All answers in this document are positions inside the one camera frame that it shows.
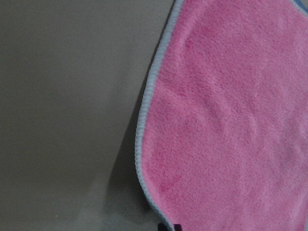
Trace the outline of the pink towel with grey back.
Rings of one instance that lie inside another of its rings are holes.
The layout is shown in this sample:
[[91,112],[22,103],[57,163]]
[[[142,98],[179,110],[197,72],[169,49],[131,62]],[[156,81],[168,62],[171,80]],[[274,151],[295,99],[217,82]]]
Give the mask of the pink towel with grey back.
[[308,228],[308,8],[176,0],[138,116],[161,231]]

